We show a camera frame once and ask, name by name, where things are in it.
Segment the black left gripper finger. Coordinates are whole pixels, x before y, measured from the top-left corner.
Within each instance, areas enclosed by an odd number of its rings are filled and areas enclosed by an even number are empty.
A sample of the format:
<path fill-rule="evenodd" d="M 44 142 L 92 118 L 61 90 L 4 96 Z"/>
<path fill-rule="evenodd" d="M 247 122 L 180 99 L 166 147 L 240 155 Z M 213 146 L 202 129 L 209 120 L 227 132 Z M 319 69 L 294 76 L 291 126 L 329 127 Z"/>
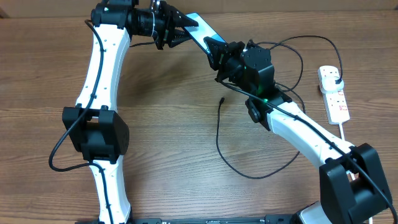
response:
<path fill-rule="evenodd" d="M 170 48 L 176 47 L 177 45 L 190 40 L 191 37 L 189 33 L 184 30 L 170 30 L 167 36 L 167 45 Z"/>
<path fill-rule="evenodd" d="M 178 9 L 172 7 L 170 9 L 170 27 L 198 27 L 198 22 L 187 17 L 184 13 L 180 12 Z"/>

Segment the blue Galaxy smartphone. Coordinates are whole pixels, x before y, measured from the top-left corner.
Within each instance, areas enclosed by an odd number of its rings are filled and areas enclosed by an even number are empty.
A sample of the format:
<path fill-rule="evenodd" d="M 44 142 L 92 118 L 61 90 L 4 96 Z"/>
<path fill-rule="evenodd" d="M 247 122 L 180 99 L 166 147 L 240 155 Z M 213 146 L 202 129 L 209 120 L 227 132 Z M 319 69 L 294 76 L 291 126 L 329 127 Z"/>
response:
<path fill-rule="evenodd" d="M 186 14 L 186 16 L 196 22 L 197 27 L 184 27 L 183 29 L 188 32 L 191 39 L 204 51 L 207 55 L 210 53 L 207 44 L 204 41 L 205 37 L 210 37 L 219 42 L 225 40 L 197 13 Z"/>

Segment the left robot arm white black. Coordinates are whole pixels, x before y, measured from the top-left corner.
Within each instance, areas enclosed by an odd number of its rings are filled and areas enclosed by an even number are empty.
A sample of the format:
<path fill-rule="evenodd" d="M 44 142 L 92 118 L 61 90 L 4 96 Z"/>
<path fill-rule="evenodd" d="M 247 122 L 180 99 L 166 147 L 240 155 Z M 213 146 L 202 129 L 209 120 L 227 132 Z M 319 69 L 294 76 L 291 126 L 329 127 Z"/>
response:
<path fill-rule="evenodd" d="M 165 1 L 138 9 L 138 1 L 101 1 L 86 21 L 93 48 L 83 89 L 62 121 L 66 136 L 92 171 L 100 212 L 95 223 L 133 223 L 125 190 L 123 161 L 129 146 L 129 127 L 118 115 L 121 69 L 132 37 L 152 37 L 157 49 L 190 39 L 186 27 L 198 22 Z"/>

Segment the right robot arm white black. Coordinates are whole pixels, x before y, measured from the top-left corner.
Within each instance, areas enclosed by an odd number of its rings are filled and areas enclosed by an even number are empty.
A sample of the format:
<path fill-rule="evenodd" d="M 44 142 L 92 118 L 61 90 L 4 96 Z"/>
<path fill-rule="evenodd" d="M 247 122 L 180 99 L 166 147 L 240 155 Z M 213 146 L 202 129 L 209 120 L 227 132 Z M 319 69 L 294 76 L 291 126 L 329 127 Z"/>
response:
<path fill-rule="evenodd" d="M 392 205 L 380 158 L 369 144 L 354 146 L 310 119 L 274 80 L 268 49 L 205 37 L 216 81 L 240 92 L 251 119 L 283 137 L 318 170 L 320 200 L 292 215 L 291 223 L 363 223 Z"/>

